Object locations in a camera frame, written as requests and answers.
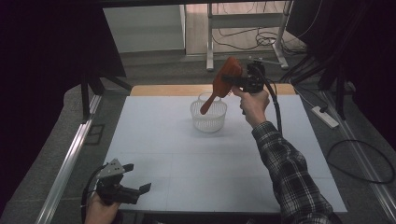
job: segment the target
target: power outlet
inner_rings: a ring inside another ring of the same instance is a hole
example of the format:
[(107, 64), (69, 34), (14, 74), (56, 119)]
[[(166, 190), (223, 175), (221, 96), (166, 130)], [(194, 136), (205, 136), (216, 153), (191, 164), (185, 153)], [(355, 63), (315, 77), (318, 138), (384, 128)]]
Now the power outlet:
[(314, 112), (315, 115), (317, 115), (321, 120), (323, 120), (323, 122), (325, 122), (331, 129), (339, 125), (339, 123), (335, 121), (335, 119), (333, 119), (328, 113), (320, 112), (319, 106), (315, 106), (311, 110), (312, 112)]

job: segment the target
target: plaid sleeve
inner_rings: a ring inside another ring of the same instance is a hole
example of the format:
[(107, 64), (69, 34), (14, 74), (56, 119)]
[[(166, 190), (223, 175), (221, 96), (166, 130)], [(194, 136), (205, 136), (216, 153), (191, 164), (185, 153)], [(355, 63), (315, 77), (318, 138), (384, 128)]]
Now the plaid sleeve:
[(303, 154), (267, 121), (252, 131), (273, 181), (282, 223), (331, 223), (332, 206), (307, 171)]

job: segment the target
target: orange brush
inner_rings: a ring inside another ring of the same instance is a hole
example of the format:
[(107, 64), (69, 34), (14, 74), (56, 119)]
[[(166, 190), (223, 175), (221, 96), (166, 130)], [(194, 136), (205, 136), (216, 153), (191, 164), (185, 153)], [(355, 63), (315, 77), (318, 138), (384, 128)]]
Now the orange brush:
[(230, 77), (241, 77), (242, 67), (235, 57), (229, 57), (225, 64), (221, 67), (215, 79), (213, 80), (213, 92), (209, 99), (202, 105), (200, 112), (201, 114), (206, 114), (209, 107), (212, 105), (215, 98), (218, 96), (224, 98), (231, 90), (233, 86), (232, 83), (225, 82), (222, 80), (223, 76)]

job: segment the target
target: plastic basket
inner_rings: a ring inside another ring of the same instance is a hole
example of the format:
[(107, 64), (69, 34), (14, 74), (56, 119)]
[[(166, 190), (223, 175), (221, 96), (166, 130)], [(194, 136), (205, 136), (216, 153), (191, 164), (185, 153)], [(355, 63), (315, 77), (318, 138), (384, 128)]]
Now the plastic basket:
[(203, 94), (210, 94), (211, 92), (203, 92), (198, 96), (198, 100), (192, 102), (190, 111), (192, 122), (196, 129), (204, 133), (214, 133), (224, 126), (225, 114), (227, 112), (227, 105), (217, 97), (206, 114), (202, 115), (200, 112), (201, 106), (205, 103), (201, 99)]

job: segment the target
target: brush handle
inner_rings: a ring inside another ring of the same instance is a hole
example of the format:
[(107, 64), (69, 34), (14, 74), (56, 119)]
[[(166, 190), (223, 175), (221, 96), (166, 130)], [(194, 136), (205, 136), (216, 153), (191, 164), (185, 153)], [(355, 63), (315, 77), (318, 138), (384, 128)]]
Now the brush handle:
[(212, 105), (213, 101), (216, 98), (216, 94), (213, 92), (209, 99), (201, 106), (200, 112), (202, 115), (206, 114), (206, 112), (209, 110), (209, 107)]

